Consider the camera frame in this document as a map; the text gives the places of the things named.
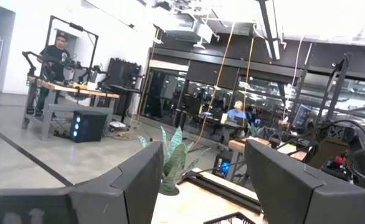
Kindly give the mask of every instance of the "wooden tabletop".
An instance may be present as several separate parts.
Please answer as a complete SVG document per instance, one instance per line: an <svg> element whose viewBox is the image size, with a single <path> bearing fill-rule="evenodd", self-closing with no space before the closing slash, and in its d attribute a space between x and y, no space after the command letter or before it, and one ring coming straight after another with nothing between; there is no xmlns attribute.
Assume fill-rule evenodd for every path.
<svg viewBox="0 0 365 224"><path fill-rule="evenodd" d="M34 82L35 78L34 77L27 77L27 79L30 82ZM59 90L59 91L66 91L66 92L71 92L71 93L77 93L78 90L76 88L72 88L72 87L66 87L66 86L62 86L62 85L57 85L55 83L50 83L50 82L46 82L43 81L41 79L37 79L37 84L39 86L51 89L51 90ZM119 98L119 95L117 94L106 94L104 92L101 91L95 91L95 90L80 90L81 94L88 94L88 95L95 95L95 96L106 96L106 97L110 97L110 98Z"/></svg>
<svg viewBox="0 0 365 224"><path fill-rule="evenodd" d="M261 138L253 138L253 137L249 137L248 139L253 139L263 145L269 145L270 142L268 140L265 139L261 139ZM228 142L228 147L232 150L236 150L239 151L241 153L245 152L245 144L235 141L235 140L231 140ZM289 152L294 152L296 151L296 146L292 145L292 144L287 144L286 146L283 146L282 148L278 149L278 152L282 152L284 154L288 154ZM305 156L307 155L307 153L305 152L297 152L293 155L291 155L292 157L296 158L296 159L300 159L302 160Z"/></svg>
<svg viewBox="0 0 365 224"><path fill-rule="evenodd" d="M201 170L195 168L193 171L199 172ZM257 199L257 195L253 191L216 177L208 172L201 174L239 193ZM257 214L242 208L189 182L182 183L178 186L178 189L180 190L180 194L177 196L158 194L152 224L200 224L234 212L244 214L255 223L267 223L263 220L262 214Z"/></svg>

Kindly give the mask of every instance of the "gray floor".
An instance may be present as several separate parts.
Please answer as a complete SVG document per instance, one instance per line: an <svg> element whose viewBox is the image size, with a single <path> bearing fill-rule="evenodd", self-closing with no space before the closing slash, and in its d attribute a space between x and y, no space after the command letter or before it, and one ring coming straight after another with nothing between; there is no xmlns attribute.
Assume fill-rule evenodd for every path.
<svg viewBox="0 0 365 224"><path fill-rule="evenodd" d="M71 140L51 137L44 142L37 137L38 127L30 124L28 130L21 129L25 100L24 95L0 93L0 133L74 184L98 177L141 150L137 135L161 139L161 124L142 118L143 124L128 135L130 141L103 138L101 142L76 144ZM70 102L61 99L60 103ZM173 128L163 126L169 134L174 132ZM197 139L197 136L184 135L192 141ZM187 162L191 162L207 147L216 148L216 144L201 140L196 146L201 149L188 154ZM210 150L197 166L201 169L211 168L218 152ZM52 187L63 187L63 184L0 138L0 189Z"/></svg>

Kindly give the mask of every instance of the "wooden desk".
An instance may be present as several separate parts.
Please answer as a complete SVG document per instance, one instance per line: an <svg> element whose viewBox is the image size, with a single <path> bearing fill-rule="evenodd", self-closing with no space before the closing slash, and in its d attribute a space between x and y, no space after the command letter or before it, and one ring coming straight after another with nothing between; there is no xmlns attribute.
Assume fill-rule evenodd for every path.
<svg viewBox="0 0 365 224"><path fill-rule="evenodd" d="M253 139L265 146L270 144L270 142L268 142L265 139L261 139L261 138L253 138L253 137L249 136L248 139ZM243 154L245 152L245 144L235 141L235 140L231 140L228 142L228 147L234 151L234 153L232 155L231 163L238 162L239 154L240 153ZM287 144L286 146L283 146L282 148L280 148L278 151L281 153L284 153L284 154L288 154L290 152L296 151L296 146L294 146L292 144ZM305 153L305 152L297 152L297 153L291 155L291 157L302 160L306 155L307 155L307 153ZM226 178L227 180L232 181L232 179L234 178L236 167L237 167L236 165L230 167L230 169L227 173L227 178Z"/></svg>
<svg viewBox="0 0 365 224"><path fill-rule="evenodd" d="M256 193L248 189L207 172L201 174L208 179L257 199ZM234 212L241 212L255 223L267 223L263 220L262 214L259 215L242 208L189 182L182 183L178 189L180 194L177 196L167 197L158 194L152 224L201 224Z"/></svg>
<svg viewBox="0 0 365 224"><path fill-rule="evenodd" d="M110 98L110 103L108 107L96 107L96 106L82 106L82 105L56 105L55 98L58 91L66 91L71 93L77 93L78 90L72 87L66 87L62 85L57 85L54 83L49 83L40 79L37 79L37 83L35 82L36 78L28 77L27 80L30 82L29 92L27 95L26 105L24 116L22 119L22 129L27 129L30 121L35 122L41 126L41 140L46 140L49 137L50 127L52 123L52 113L57 111L62 112L74 112L74 111L90 111L101 114L106 114L107 119L105 122L104 131L108 132L108 127L112 119L113 110L115 107L116 100L119 99L119 95L117 94L106 94L100 91L93 90L80 90L81 94L86 95L95 95L95 96L106 96ZM36 98L37 88L41 86L41 88L46 88L49 90L48 95L44 101L44 108L42 111L42 117L34 116L34 100Z"/></svg>

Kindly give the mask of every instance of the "blue led light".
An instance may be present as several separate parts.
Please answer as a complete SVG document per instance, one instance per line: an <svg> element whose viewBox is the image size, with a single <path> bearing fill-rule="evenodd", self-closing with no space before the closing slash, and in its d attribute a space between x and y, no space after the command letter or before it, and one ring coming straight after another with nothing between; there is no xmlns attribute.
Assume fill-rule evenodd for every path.
<svg viewBox="0 0 365 224"><path fill-rule="evenodd" d="M230 163L229 162L223 162L221 164L221 168L220 170L224 173L228 172L228 170L230 169Z"/></svg>

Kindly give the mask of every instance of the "red object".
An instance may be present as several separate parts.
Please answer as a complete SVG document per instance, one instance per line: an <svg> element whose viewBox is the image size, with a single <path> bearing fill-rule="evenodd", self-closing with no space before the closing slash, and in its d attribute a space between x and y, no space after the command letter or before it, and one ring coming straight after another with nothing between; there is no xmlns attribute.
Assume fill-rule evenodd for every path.
<svg viewBox="0 0 365 224"><path fill-rule="evenodd" d="M346 163L346 158L342 156L336 156L333 162L339 165L344 165Z"/></svg>

